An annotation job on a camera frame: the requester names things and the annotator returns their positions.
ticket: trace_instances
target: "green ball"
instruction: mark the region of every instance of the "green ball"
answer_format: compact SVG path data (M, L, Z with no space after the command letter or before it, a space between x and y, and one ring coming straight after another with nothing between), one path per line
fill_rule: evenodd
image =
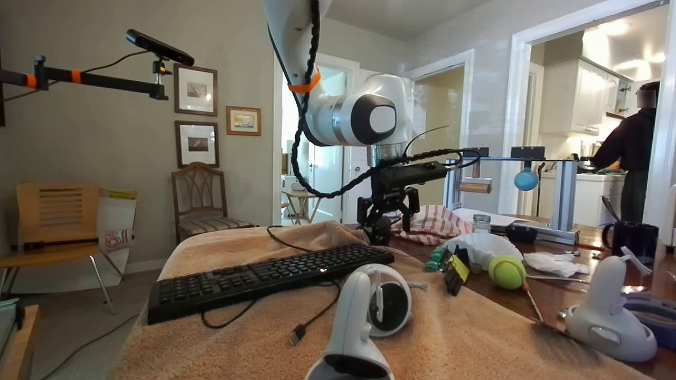
M494 255L487 263L487 276L499 288L519 290L526 281L526 268L512 255Z

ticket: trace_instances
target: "person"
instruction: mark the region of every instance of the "person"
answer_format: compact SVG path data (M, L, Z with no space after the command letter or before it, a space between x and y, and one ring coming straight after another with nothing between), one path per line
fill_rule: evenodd
M625 223L641 223L658 83L641 84L636 95L640 111L621 121L590 159L595 170L618 159L618 167L626 174L621 190L621 220Z

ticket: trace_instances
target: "floor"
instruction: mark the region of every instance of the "floor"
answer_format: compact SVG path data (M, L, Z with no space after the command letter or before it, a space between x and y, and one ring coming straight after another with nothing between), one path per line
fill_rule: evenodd
M108 379L155 276L158 272L135 272L109 288L114 313L104 304L98 290L24 296L24 304L39 304L32 380Z

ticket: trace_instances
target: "cup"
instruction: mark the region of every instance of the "cup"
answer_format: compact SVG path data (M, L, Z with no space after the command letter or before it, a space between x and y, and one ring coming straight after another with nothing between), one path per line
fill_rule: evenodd
M623 255L621 248L626 245L626 249L631 249L633 255L646 267L652 267L656 236L656 226L637 223L614 223L602 229L602 244L613 255Z

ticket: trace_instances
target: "tennis ball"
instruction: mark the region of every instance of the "tennis ball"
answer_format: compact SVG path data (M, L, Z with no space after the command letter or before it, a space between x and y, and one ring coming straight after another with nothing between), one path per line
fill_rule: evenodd
M487 263L487 276L499 288L519 290L526 281L526 268L512 255L494 255Z

